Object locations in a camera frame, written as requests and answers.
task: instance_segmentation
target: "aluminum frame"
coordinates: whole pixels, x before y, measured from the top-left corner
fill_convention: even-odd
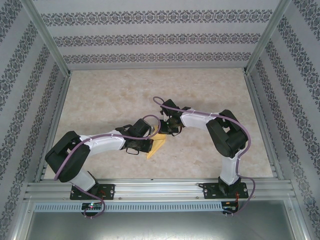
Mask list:
[[[304,221],[294,187],[290,180],[284,180],[278,159],[276,157],[271,139],[268,135],[268,128],[263,118],[262,110],[258,104],[258,98],[254,91],[252,80],[243,70],[244,79],[248,88],[253,109],[261,131],[264,146],[269,158],[273,177],[255,178],[256,190],[251,201],[283,201],[291,229],[296,240],[309,240],[310,235]],[[70,77],[68,78],[65,89],[61,94],[58,111],[54,119],[52,129],[46,149],[53,145],[55,132],[58,127],[64,101],[67,95]],[[70,183],[55,182],[43,179],[47,165],[44,159],[41,162],[40,171],[37,175],[38,182],[30,182],[26,187],[21,210],[17,218],[17,223],[13,229],[11,240],[25,240],[28,229],[31,225],[33,212],[36,203],[70,203],[88,202],[70,200]],[[202,188],[199,183],[216,183],[216,178],[181,178],[181,179],[99,179],[101,184],[115,184],[114,200],[112,203],[163,203],[163,202],[225,202],[234,201],[231,199],[204,199]],[[243,180],[247,184],[249,194],[253,184],[250,180]]]
[[[44,20],[42,19],[41,15],[39,14],[37,8],[35,7],[33,0],[21,0],[21,4],[23,8],[28,13],[29,17],[31,18],[33,24],[35,25],[36,29],[38,30],[39,34],[41,35],[44,43],[48,47],[50,53],[52,54],[54,60],[58,64],[60,70],[63,73],[63,76],[67,76],[70,73],[70,70],[67,66],[67,63],[60,53],[58,46],[56,45],[54,38],[51,36]]]
[[[269,39],[277,28],[278,23],[280,22],[282,16],[286,12],[289,4],[292,0],[280,0],[274,13],[271,16],[270,21],[268,22],[266,28],[264,29],[256,47],[254,48],[253,53],[251,54],[247,65],[245,66],[246,73],[251,73],[254,69],[261,53],[265,49]]]

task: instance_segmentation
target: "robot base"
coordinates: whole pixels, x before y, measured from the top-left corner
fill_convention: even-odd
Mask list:
[[[218,178],[218,182],[200,183],[204,199],[247,199],[249,197],[247,185],[239,178],[234,184],[228,186]]]
[[[115,185],[97,183],[88,192],[103,200],[113,200],[115,195]],[[97,200],[97,199],[83,193],[82,191],[78,190],[75,186],[72,186],[71,193],[70,193],[70,200]]]

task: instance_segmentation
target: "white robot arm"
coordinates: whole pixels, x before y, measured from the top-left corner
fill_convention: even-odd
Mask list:
[[[214,116],[204,116],[197,113],[186,113],[184,112],[181,117],[181,122],[185,127],[193,127],[207,131],[207,123],[211,120],[216,119]],[[222,169],[220,173],[220,178],[226,184],[232,185],[238,179],[238,175],[236,174],[236,163],[238,155],[241,151],[238,151],[234,157],[226,157],[221,156],[222,158]]]
[[[69,131],[45,155],[45,160],[52,170],[58,173],[57,178],[62,183],[70,182],[96,196],[100,189],[99,183],[89,172],[82,169],[85,160],[95,154],[111,150],[126,149],[129,153],[128,149],[134,149],[137,154],[148,153],[152,148],[152,139],[128,139],[128,137],[142,138],[151,132],[152,127],[143,119],[139,119],[134,125],[118,127],[99,135],[78,135],[74,131]],[[70,154],[81,142],[84,143]]]
[[[241,181],[236,173],[237,159],[246,147],[248,136],[234,122],[216,116],[228,117],[238,122],[233,113],[229,110],[224,110],[220,113],[203,115],[189,107],[180,109],[171,99],[165,101],[161,108],[161,113],[165,117],[164,120],[161,120],[160,134],[174,136],[174,133],[179,134],[184,127],[194,127],[209,131],[215,148],[222,158],[222,169],[218,179],[219,188],[224,194],[232,192]]]
[[[182,108],[188,112],[179,111],[181,109],[171,99],[165,101],[163,106],[174,110],[161,107],[161,113],[165,119],[160,120],[159,134],[174,136],[174,133],[179,134],[184,127],[209,131],[215,148],[222,155],[222,170],[218,179],[219,189],[223,194],[232,191],[240,183],[236,173],[236,164],[238,155],[246,147],[248,140],[243,130],[234,122],[211,115],[198,114],[189,107]],[[216,113],[216,115],[237,121],[229,110]],[[152,139],[128,139],[126,136],[141,138],[146,134],[150,135],[151,132],[152,127],[143,119],[139,119],[133,126],[118,127],[111,132],[102,134],[101,137],[101,134],[99,137],[97,135],[77,135],[74,131],[70,131],[46,154],[45,160],[61,182],[71,182],[96,196],[99,183],[89,172],[82,169],[85,160],[92,155],[110,150],[126,149],[128,152],[128,149],[134,149],[138,154],[139,152],[148,153],[152,148]],[[73,150],[79,143],[83,144]]]

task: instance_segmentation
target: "metal panel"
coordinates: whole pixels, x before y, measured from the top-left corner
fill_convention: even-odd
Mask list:
[[[284,201],[286,213],[288,214],[290,224],[295,239],[310,240],[305,220],[302,216],[301,209],[297,200]]]
[[[262,112],[262,108],[259,104],[257,93],[254,90],[251,76],[247,75],[244,72],[244,79],[245,79],[245,83],[246,83],[246,86],[248,88],[248,92],[249,92],[249,95],[251,98],[251,102],[252,102],[253,110],[254,110],[254,113],[256,116],[256,120],[259,125],[259,129],[260,129],[261,136],[263,139],[265,151],[266,151],[266,154],[267,154],[269,161],[270,161],[270,166],[271,167],[273,166],[275,168],[276,176],[280,180],[284,180],[285,178],[283,176],[283,173],[282,173],[282,170],[281,170],[281,167],[280,167],[272,140],[270,138],[268,127],[267,127],[267,124],[266,124],[266,121],[265,121],[265,118],[264,118],[264,115]]]
[[[259,39],[253,53],[251,54],[247,65],[245,66],[246,73],[251,73],[254,69],[261,53],[265,49],[265,46],[267,45],[275,29],[277,28],[280,19],[284,15],[290,3],[291,0],[280,0],[278,6],[274,10],[274,13],[272,14],[270,21],[268,22],[268,25],[264,29],[264,32],[261,35],[261,38]]]
[[[199,183],[217,183],[217,179],[114,179],[99,180],[101,184],[115,184],[113,202],[188,202],[206,201]],[[243,180],[251,193],[253,184]],[[295,199],[296,194],[290,180],[277,178],[256,178],[256,190],[252,201]],[[29,183],[24,201],[34,202],[72,202],[71,184],[44,180]]]
[[[220,201],[200,202],[107,202],[108,213],[164,213],[164,212],[216,212],[222,211]],[[83,212],[81,202],[38,202],[35,213],[79,213]],[[88,213],[100,210],[87,210]]]
[[[11,240],[24,240],[27,237],[28,229],[31,224],[31,220],[34,214],[35,204],[33,202],[23,202],[21,205],[21,209],[19,211],[19,215],[17,218],[17,222],[15,223]]]
[[[40,14],[38,13],[38,10],[36,9],[33,0],[21,0],[21,3],[24,7],[24,9],[29,14],[33,24],[37,28],[38,32],[40,33],[44,43],[50,50],[50,53],[52,54],[54,60],[58,64],[60,70],[63,73],[63,76],[66,76],[69,73],[68,66],[66,64],[66,61],[64,60],[63,56],[61,55],[53,37],[48,31],[48,28],[46,27],[43,19],[41,18]]]
[[[47,142],[46,145],[44,147],[43,152],[47,153],[49,151],[49,149],[52,148],[53,144],[54,144],[54,140],[55,140],[55,136],[56,136],[56,132],[58,129],[58,124],[59,124],[59,120],[60,120],[60,116],[62,113],[62,110],[64,108],[64,104],[65,104],[65,100],[67,97],[67,92],[68,92],[68,88],[69,88],[69,84],[70,84],[70,80],[72,77],[72,72],[67,73],[67,78],[64,81],[63,87],[62,87],[62,92],[61,92],[61,96],[58,100],[57,106],[56,106],[56,112],[55,112],[55,116],[53,118],[52,121],[52,127],[50,128],[48,137],[47,137]],[[45,176],[46,173],[46,168],[45,168],[46,162],[45,162],[45,155],[42,156],[41,160],[40,160],[40,164],[39,164],[39,168],[38,171],[36,173],[35,176],[35,182],[39,182],[40,180],[42,180]]]
[[[27,239],[293,240],[295,236],[282,201],[256,201],[234,217],[220,212],[110,212],[91,220],[80,213],[35,212]]]

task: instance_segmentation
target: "damask pattern wall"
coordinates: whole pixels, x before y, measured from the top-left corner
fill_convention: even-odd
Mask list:
[[[71,70],[244,67],[279,0],[35,0]]]
[[[312,239],[320,239],[319,20],[320,1],[292,1],[251,73]]]
[[[35,179],[65,76],[18,0],[0,2],[0,240]]]

